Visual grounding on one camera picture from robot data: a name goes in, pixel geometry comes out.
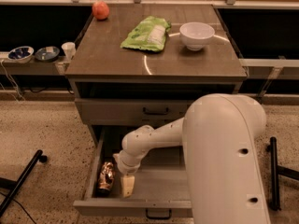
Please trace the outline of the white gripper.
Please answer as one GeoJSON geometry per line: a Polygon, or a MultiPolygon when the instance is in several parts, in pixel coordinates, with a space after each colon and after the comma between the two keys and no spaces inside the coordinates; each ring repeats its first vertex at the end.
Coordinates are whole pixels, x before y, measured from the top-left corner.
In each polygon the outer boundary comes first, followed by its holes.
{"type": "Polygon", "coordinates": [[[114,153],[113,158],[117,163],[119,171],[124,175],[121,177],[122,196],[124,198],[130,197],[135,187],[135,177],[133,174],[139,169],[141,160],[125,151],[114,153]]]}

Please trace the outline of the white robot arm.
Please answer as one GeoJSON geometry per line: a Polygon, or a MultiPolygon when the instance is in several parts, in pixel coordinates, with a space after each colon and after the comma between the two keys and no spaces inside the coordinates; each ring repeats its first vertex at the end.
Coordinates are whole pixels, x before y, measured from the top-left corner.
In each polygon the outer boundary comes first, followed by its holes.
{"type": "Polygon", "coordinates": [[[126,134],[114,159],[128,177],[150,150],[183,146],[194,224],[271,224],[254,145],[265,126],[254,99],[209,94],[181,119],[126,134]]]}

